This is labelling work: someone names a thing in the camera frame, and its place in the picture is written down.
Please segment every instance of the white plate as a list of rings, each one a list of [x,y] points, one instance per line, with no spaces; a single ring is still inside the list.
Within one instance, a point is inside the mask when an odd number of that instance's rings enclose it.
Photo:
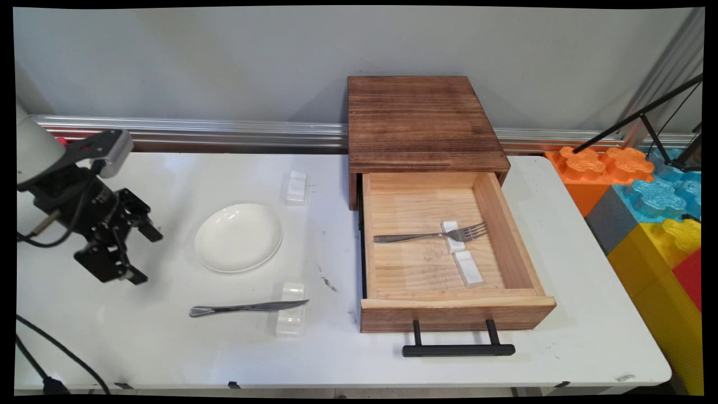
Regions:
[[[242,272],[274,255],[281,239],[281,223],[271,209],[241,203],[222,209],[202,224],[195,237],[195,253],[211,270]]]

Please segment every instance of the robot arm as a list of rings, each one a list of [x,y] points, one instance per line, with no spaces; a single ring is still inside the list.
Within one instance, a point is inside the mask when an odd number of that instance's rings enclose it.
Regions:
[[[128,279],[135,285],[147,276],[127,257],[125,239],[137,227],[150,242],[162,239],[148,217],[149,206],[127,189],[110,190],[98,177],[110,178],[132,151],[126,130],[109,130],[63,147],[48,131],[33,122],[16,103],[17,190],[35,196],[33,204],[48,214],[32,233],[18,232],[18,242],[53,247],[72,232],[88,244],[75,253],[75,260],[100,281]],[[91,169],[77,162],[89,159]],[[67,228],[54,243],[32,240],[53,221]]]

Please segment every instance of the metal rail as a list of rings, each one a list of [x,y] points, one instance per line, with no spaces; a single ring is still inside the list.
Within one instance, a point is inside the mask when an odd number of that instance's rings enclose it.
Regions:
[[[202,121],[190,119],[104,118],[90,116],[32,115],[31,118],[56,137],[79,140],[105,129],[130,131],[137,152],[203,153],[297,153],[346,154],[348,127],[345,124],[260,121]],[[538,155],[563,146],[577,147],[598,131],[495,128],[509,155]],[[685,148],[692,133],[661,134],[664,147]],[[648,148],[650,139],[639,148]],[[601,151],[623,147],[625,142],[611,134],[594,144]]]

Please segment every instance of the knife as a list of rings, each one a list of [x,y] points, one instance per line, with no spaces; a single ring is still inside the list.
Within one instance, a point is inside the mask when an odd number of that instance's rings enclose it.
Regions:
[[[223,307],[210,307],[210,306],[195,306],[190,309],[190,317],[206,316],[208,314],[217,313],[229,313],[230,311],[280,311],[288,308],[300,307],[309,300],[294,300],[294,301],[283,301],[283,302],[268,302],[268,303],[257,303],[248,304],[244,306],[223,306]]]

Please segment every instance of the black cable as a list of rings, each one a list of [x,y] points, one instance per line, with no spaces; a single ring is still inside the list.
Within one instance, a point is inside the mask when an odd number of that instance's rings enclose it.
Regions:
[[[25,356],[25,359],[27,359],[28,362],[32,365],[32,367],[35,369],[35,372],[40,375],[42,378],[42,393],[45,395],[56,395],[56,394],[70,394],[70,391],[65,387],[65,385],[56,379],[51,378],[50,376],[45,373],[45,371],[40,367],[40,365],[37,363],[34,357],[30,354],[30,351],[25,348],[25,344],[22,343],[22,340],[20,337],[15,334],[15,345],[17,345],[17,348],[20,349],[20,352]]]
[[[691,141],[688,142],[688,144],[693,143],[693,141],[696,139],[696,136],[698,136],[699,134],[701,134],[701,131],[698,131],[695,135],[693,135],[693,137],[691,138]]]
[[[15,344],[20,349],[20,352],[25,356],[25,359],[27,359],[28,362],[32,365],[32,367],[35,369],[35,372],[40,375],[40,377],[45,380],[47,379],[47,373],[45,373],[44,370],[40,367],[39,363],[35,360],[34,357],[28,352],[27,348],[25,348],[25,344],[20,341],[20,337],[17,336],[17,333],[15,333]]]
[[[661,127],[661,130],[659,130],[658,133],[656,134],[656,137],[658,137],[658,136],[661,134],[661,132],[663,132],[663,128],[665,128],[666,125],[671,121],[671,119],[673,119],[673,117],[678,113],[679,109],[681,109],[681,107],[683,106],[683,104],[685,104],[686,101],[688,101],[688,98],[691,96],[691,94],[693,94],[693,92],[696,90],[696,88],[698,88],[698,86],[701,85],[701,83],[703,83],[703,82],[700,81],[698,84],[696,84],[695,87],[693,87],[693,90],[691,90],[691,92],[688,93],[688,95],[686,96],[686,98],[683,99],[683,101],[681,102],[681,105],[679,105],[678,108],[676,108],[676,110],[673,112],[673,115],[671,115],[671,116],[668,118],[668,121],[666,121],[666,123],[663,124],[663,126]],[[655,140],[652,140],[652,141],[651,141],[651,145],[648,147],[648,153],[646,153],[646,156],[648,156],[648,157],[651,156],[651,149],[653,149],[653,143],[655,143],[655,142],[656,142]]]
[[[102,380],[102,377],[98,375],[91,367],[89,367],[85,362],[83,362],[82,359],[78,358],[75,354],[70,352],[69,349],[65,348],[64,345],[62,345],[57,339],[52,338],[48,333],[44,332],[37,326],[35,326],[33,323],[29,322],[28,320],[25,320],[20,316],[19,314],[15,314],[15,319],[19,322],[23,323],[24,325],[30,327],[31,330],[35,331],[36,333],[43,336],[46,340],[52,342],[53,345],[55,345],[60,351],[64,352],[66,355],[68,355],[73,361],[75,361],[77,364],[79,364],[84,370],[86,370],[92,377],[97,380],[97,383],[102,387],[102,390],[105,392],[105,394],[111,394],[110,389],[105,384],[105,381]]]
[[[83,209],[85,208],[85,205],[87,204],[88,194],[90,191],[90,185],[92,185],[92,181],[95,178],[95,175],[102,170],[102,167],[104,167],[105,162],[103,160],[96,160],[92,168],[90,169],[90,176],[88,177],[88,181],[85,184],[85,187],[83,189],[82,195],[80,195],[80,202],[78,203],[78,207],[75,209],[75,213],[73,214],[73,220],[70,221],[70,225],[67,227],[67,230],[65,230],[65,233],[60,237],[59,239],[55,240],[52,243],[44,244],[36,242],[35,240],[31,239],[32,235],[25,236],[23,233],[17,232],[17,242],[26,242],[32,246],[40,247],[40,248],[50,248],[55,247],[57,245],[62,244],[67,240],[68,237],[73,233],[73,230],[75,229],[75,226],[78,224],[78,221],[80,220],[80,214],[82,213]]]

